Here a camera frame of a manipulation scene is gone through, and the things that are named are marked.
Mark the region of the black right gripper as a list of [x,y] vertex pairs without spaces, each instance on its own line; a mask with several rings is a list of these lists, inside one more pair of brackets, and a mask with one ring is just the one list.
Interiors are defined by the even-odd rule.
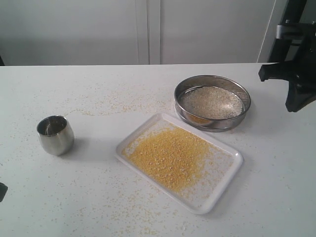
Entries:
[[288,81],[285,105],[289,112],[298,112],[316,100],[316,40],[303,37],[292,60],[262,65],[258,75],[262,82]]

